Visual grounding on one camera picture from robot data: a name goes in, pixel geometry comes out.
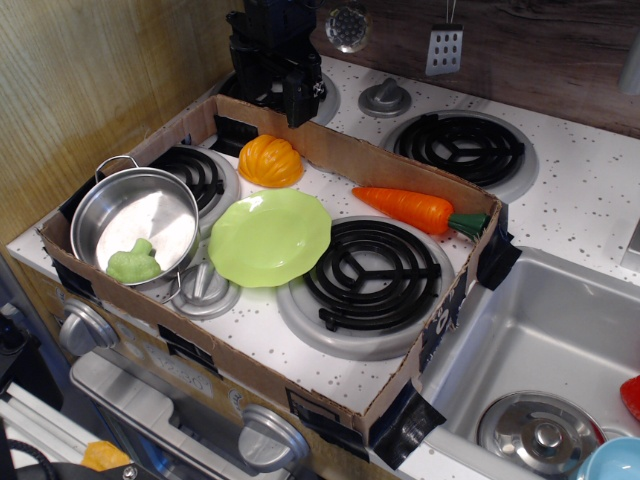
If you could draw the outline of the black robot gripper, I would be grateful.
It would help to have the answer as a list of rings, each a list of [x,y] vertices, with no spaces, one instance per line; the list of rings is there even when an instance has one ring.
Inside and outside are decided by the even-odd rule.
[[[273,81],[283,86],[287,123],[297,128],[314,118],[323,96],[321,60],[310,35],[316,28],[313,1],[245,1],[226,15],[230,51],[241,96],[275,106]]]

